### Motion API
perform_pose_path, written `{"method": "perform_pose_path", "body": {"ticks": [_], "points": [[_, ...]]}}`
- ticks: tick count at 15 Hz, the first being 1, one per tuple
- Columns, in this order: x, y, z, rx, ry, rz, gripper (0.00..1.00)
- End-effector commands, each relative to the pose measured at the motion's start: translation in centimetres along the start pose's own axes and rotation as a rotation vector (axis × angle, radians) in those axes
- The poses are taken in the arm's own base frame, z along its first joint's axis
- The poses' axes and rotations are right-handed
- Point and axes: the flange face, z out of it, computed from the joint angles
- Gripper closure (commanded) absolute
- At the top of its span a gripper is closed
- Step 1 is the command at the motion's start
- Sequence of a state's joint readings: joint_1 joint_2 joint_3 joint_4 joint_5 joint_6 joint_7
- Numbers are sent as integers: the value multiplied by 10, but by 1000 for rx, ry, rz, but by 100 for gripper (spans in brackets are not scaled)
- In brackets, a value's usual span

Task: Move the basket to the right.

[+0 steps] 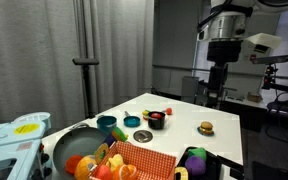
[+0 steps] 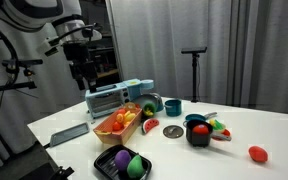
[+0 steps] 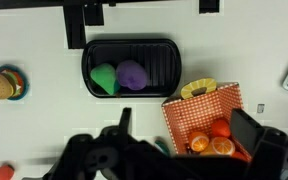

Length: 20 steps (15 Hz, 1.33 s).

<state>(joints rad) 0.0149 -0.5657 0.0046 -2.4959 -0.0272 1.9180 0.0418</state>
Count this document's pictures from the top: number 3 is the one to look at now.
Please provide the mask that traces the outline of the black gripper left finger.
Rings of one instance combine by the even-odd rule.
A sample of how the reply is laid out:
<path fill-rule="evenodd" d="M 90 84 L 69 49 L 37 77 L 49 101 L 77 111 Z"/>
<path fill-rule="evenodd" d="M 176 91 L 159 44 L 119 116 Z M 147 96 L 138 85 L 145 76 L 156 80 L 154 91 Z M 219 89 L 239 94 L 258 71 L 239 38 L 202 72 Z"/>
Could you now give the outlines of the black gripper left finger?
<path fill-rule="evenodd" d="M 131 108 L 124 108 L 120 117 L 120 122 L 118 125 L 119 135 L 122 140 L 126 140 L 130 133 L 130 122 L 131 122 Z"/>

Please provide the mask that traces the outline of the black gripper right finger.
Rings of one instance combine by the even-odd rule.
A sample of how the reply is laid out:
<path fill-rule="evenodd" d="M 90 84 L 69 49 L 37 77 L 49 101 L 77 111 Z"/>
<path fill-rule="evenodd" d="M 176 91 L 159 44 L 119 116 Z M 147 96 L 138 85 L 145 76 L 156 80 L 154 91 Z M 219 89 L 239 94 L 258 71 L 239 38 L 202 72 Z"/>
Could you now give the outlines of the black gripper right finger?
<path fill-rule="evenodd" d="M 255 152 L 256 144 L 264 133 L 264 128 L 242 109 L 232 110 L 230 129 L 249 154 Z"/>

